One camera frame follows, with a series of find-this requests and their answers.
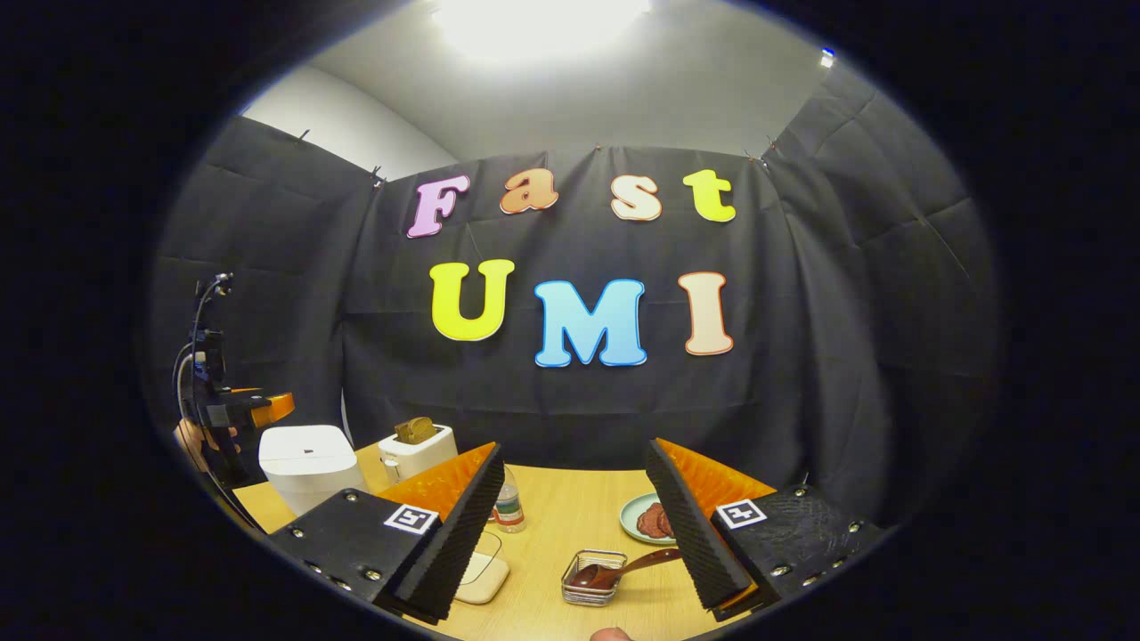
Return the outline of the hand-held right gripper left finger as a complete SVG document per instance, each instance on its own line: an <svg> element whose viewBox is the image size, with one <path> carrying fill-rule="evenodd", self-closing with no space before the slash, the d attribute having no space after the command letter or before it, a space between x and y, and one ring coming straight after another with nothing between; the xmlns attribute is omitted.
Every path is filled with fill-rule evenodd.
<svg viewBox="0 0 1140 641"><path fill-rule="evenodd" d="M500 444L484 443L378 494L334 492L268 539L315 579L435 624L451 612L504 479Z"/></svg>

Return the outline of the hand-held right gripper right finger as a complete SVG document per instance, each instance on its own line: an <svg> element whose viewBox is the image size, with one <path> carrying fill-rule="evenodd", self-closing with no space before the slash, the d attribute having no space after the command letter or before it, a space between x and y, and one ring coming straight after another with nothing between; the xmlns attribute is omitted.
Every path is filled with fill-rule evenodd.
<svg viewBox="0 0 1140 641"><path fill-rule="evenodd" d="M716 620L805 597L886 536L811 484L777 490L661 438L648 443L645 472Z"/></svg>

